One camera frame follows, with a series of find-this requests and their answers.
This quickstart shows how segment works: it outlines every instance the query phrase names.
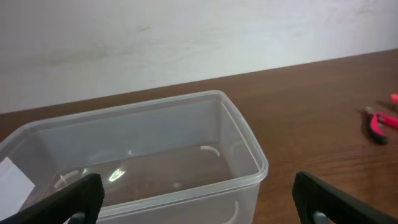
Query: white label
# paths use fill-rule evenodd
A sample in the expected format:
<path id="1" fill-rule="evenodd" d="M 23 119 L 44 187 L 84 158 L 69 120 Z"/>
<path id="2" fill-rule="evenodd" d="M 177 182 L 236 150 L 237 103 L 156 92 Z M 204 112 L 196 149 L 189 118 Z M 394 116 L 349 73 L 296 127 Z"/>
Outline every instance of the white label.
<path id="1" fill-rule="evenodd" d="M 0 220 L 17 213 L 34 187 L 8 157 L 0 162 Z"/>

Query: wall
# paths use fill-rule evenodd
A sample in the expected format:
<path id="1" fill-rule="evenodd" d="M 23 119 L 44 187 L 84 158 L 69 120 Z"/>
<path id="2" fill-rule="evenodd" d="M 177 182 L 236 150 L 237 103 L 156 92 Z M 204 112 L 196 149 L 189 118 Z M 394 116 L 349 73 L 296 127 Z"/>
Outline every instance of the wall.
<path id="1" fill-rule="evenodd" d="M 398 47 L 396 0 L 1 0 L 0 113 Z"/>

